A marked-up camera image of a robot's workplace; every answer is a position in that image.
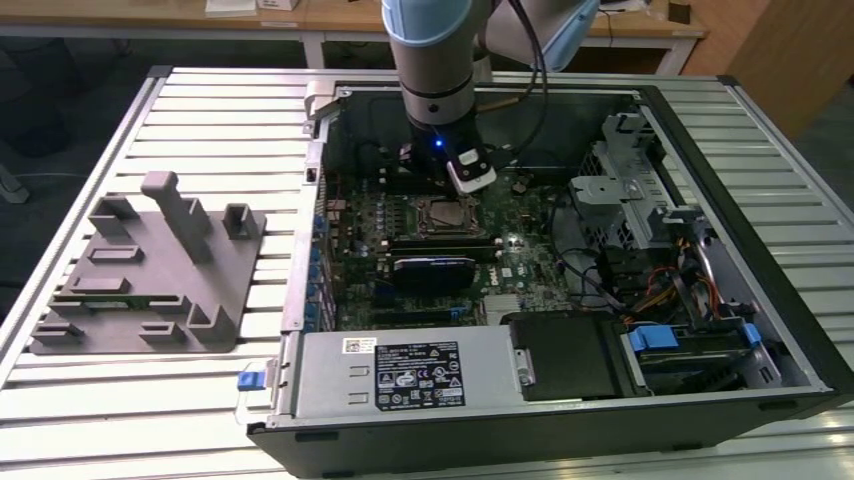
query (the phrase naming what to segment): circuit board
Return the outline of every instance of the circuit board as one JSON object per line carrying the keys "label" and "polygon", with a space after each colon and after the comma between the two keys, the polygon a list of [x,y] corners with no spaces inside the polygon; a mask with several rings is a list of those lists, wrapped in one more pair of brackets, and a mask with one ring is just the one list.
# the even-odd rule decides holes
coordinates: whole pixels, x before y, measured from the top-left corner
{"label": "circuit board", "polygon": [[[556,195],[551,187],[527,188],[519,175],[503,173],[479,196],[459,200],[458,208],[448,208],[442,197],[391,195],[367,182],[342,190],[347,200],[336,200],[331,217],[338,330],[436,326],[378,320],[394,318],[383,314],[395,312],[451,311],[450,325],[483,325],[487,295],[515,295],[522,311],[568,308],[570,292],[546,225]],[[384,241],[427,237],[488,238],[502,250],[496,258],[478,261],[471,287],[444,296],[398,294],[394,303],[378,305],[378,287],[391,286],[384,280]]]}

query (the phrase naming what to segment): blue clip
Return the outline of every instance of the blue clip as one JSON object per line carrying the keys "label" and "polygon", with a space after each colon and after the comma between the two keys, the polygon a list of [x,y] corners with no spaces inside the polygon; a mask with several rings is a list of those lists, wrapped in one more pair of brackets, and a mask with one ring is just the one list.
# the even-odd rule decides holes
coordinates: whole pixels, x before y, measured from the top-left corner
{"label": "blue clip", "polygon": [[451,308],[451,320],[459,320],[459,317],[466,313],[468,308],[466,307],[454,307]]}
{"label": "blue clip", "polygon": [[635,352],[679,347],[677,335],[667,325],[645,325],[629,333],[629,341]]}
{"label": "blue clip", "polygon": [[306,318],[314,319],[318,317],[318,304],[307,303],[306,304]]}
{"label": "blue clip", "polygon": [[759,334],[759,329],[753,323],[746,323],[742,326],[742,329],[745,330],[747,343],[750,343],[751,347],[758,347],[762,344],[762,335]]}
{"label": "blue clip", "polygon": [[266,372],[240,372],[238,374],[238,391],[239,392],[255,392],[264,390],[264,380],[267,378]]}
{"label": "blue clip", "polygon": [[323,215],[315,215],[315,230],[326,233],[326,218],[323,218]]}

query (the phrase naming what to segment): power supply label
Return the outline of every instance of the power supply label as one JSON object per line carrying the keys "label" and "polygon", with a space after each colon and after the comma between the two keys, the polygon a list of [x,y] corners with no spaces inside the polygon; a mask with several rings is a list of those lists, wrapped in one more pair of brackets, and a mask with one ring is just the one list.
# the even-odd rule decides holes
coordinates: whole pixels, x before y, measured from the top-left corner
{"label": "power supply label", "polygon": [[376,345],[374,359],[383,412],[466,405],[456,342]]}

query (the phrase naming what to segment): green circuit board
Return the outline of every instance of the green circuit board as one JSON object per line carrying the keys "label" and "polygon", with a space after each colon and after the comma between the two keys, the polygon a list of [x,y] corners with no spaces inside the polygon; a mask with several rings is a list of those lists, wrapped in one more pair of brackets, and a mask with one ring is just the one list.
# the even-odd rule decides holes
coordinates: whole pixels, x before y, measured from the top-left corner
{"label": "green circuit board", "polygon": [[[487,295],[514,294],[520,310],[538,311],[568,308],[571,300],[566,279],[551,252],[547,219],[556,191],[542,186],[524,188],[519,193],[520,177],[515,173],[499,175],[496,183],[475,198],[466,200],[462,210],[466,235],[500,238],[502,253],[492,261],[479,261],[470,288],[450,296],[395,296],[394,305],[376,305],[378,283],[384,279],[383,240],[422,237],[424,215],[419,206],[440,197],[390,195],[371,191],[366,185],[346,190],[347,208],[335,216],[334,271],[336,282],[338,330],[395,328],[378,323],[378,314],[391,312],[456,312],[452,325],[486,324],[482,299]],[[462,216],[454,209],[452,223]],[[447,227],[444,220],[434,226]],[[439,326],[407,324],[400,327]]]}

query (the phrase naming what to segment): floor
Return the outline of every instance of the floor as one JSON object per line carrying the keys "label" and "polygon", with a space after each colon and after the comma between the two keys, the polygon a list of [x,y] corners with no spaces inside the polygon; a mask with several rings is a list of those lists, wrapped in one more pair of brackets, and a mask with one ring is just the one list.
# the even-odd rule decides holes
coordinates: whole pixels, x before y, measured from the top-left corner
{"label": "floor", "polygon": [[[384,45],[327,45],[330,68],[392,68]],[[85,175],[115,132],[151,65],[207,67],[304,67],[296,42],[133,41],[131,53],[119,55],[107,40],[69,40],[91,89],[73,99],[57,100],[73,142],[63,152],[29,159],[0,142],[0,159],[13,174]],[[0,58],[0,71],[9,68]],[[798,139],[797,146],[847,204],[854,207],[854,88],[846,87]],[[23,205],[0,203],[0,321],[53,237],[75,200],[83,178],[21,178],[31,191]]]}

